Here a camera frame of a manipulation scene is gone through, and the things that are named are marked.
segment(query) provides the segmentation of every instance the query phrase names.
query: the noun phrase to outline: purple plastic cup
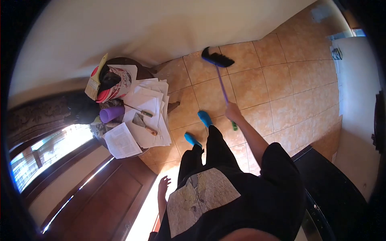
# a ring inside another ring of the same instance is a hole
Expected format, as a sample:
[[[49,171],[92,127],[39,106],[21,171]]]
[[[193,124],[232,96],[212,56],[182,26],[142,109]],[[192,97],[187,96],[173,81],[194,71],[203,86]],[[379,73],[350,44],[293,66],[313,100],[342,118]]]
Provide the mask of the purple plastic cup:
[[[118,116],[121,116],[123,114],[125,114],[125,107],[124,106],[115,106],[115,107],[110,107],[107,109],[100,110],[99,117],[103,123],[107,123],[107,122],[111,121],[112,119],[115,119]]]

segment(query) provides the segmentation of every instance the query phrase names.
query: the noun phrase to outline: ceramic tile floor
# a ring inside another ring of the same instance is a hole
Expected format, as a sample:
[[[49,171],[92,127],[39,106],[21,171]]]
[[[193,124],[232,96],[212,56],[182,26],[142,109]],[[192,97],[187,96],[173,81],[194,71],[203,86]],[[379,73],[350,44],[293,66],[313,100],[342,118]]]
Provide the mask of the ceramic tile floor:
[[[323,37],[328,30],[306,14],[309,7],[261,40],[210,48],[235,61],[220,73],[229,96],[245,119],[268,143],[279,142],[290,156],[312,144],[330,161],[341,129],[335,66]],[[201,51],[156,67],[156,76],[167,79],[170,102],[181,104],[169,114],[172,144],[155,147],[140,158],[155,172],[177,170],[191,145],[184,133],[196,136],[204,148],[208,130],[197,116],[205,110],[234,153],[244,172],[259,175],[241,131],[233,131],[224,116],[216,69],[201,59]]]

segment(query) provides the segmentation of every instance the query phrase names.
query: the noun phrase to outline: black shirt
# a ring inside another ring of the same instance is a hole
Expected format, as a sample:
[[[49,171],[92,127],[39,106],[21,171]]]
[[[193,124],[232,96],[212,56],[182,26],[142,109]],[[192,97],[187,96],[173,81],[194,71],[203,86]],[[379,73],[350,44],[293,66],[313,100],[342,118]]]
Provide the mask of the black shirt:
[[[204,165],[170,195],[159,232],[149,240],[219,240],[241,228],[294,240],[305,213],[299,171],[281,145],[272,143],[260,173]]]

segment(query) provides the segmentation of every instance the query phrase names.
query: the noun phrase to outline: black broom bristles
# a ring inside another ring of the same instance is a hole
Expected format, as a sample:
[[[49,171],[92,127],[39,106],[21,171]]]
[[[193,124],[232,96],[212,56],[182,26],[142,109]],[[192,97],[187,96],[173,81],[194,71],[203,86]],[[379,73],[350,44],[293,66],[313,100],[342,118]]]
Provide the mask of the black broom bristles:
[[[201,57],[204,60],[208,61],[209,63],[215,64],[215,65],[223,67],[223,68],[229,67],[232,64],[234,64],[235,61],[233,59],[230,59],[227,56],[222,55],[222,54],[218,54],[218,53],[209,54],[208,49],[209,49],[209,47],[206,47],[202,51]]]

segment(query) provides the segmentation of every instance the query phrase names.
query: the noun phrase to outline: wooden door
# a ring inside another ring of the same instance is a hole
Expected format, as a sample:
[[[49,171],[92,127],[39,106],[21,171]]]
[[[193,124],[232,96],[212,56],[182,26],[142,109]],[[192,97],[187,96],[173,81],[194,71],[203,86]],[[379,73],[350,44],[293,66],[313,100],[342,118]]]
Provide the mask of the wooden door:
[[[45,239],[122,240],[155,178],[138,157],[112,160],[63,208]]]

